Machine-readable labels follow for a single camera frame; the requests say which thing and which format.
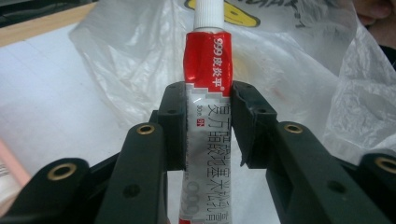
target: skin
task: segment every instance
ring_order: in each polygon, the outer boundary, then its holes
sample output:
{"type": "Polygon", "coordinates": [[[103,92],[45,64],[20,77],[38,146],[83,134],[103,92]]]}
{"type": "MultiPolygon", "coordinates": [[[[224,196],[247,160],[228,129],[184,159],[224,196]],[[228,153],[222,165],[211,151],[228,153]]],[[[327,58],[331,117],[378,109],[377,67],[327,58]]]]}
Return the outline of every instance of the skin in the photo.
{"type": "Polygon", "coordinates": [[[396,0],[353,0],[361,23],[379,45],[396,49],[396,0]]]}

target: white cap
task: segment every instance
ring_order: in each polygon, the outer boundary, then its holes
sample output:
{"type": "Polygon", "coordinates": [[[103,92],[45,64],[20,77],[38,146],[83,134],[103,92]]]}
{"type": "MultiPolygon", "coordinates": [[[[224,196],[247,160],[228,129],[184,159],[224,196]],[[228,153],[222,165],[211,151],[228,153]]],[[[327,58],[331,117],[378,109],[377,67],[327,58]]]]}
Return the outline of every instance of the white cap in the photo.
{"type": "Polygon", "coordinates": [[[196,0],[194,30],[205,27],[224,28],[223,0],[196,0]]]}

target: crumpled plastic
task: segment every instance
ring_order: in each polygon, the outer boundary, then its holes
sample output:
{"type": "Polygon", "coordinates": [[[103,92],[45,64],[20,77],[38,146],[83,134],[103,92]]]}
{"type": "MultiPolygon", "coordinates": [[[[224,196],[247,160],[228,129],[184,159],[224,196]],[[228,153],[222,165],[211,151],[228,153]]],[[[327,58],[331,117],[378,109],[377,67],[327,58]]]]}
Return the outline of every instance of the crumpled plastic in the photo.
{"type": "MultiPolygon", "coordinates": [[[[114,112],[149,119],[183,80],[193,2],[103,0],[70,34],[114,112]]],[[[396,74],[348,1],[227,1],[234,79],[253,84],[278,120],[307,126],[336,157],[396,150],[396,74]]]]}

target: yellow logo on plastic bag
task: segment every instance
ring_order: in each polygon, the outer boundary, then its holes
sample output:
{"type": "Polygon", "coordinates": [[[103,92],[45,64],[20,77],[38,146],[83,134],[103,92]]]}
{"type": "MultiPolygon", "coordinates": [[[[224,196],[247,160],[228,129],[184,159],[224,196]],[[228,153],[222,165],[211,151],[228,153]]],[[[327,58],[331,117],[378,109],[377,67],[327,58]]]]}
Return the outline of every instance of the yellow logo on plastic bag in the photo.
{"type": "MultiPolygon", "coordinates": [[[[195,0],[186,0],[184,6],[195,9],[195,0]]],[[[260,25],[260,20],[252,15],[247,14],[240,8],[224,1],[224,20],[231,24],[246,27],[256,27],[260,25]]]]}

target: wooden strip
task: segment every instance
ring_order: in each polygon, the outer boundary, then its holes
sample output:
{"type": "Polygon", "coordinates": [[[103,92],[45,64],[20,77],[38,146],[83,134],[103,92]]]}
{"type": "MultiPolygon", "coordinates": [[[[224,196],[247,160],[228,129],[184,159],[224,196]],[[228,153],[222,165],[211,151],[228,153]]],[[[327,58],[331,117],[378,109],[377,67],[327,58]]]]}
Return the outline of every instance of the wooden strip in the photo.
{"type": "Polygon", "coordinates": [[[76,23],[84,19],[96,3],[75,7],[45,17],[0,29],[0,47],[76,23]]]}

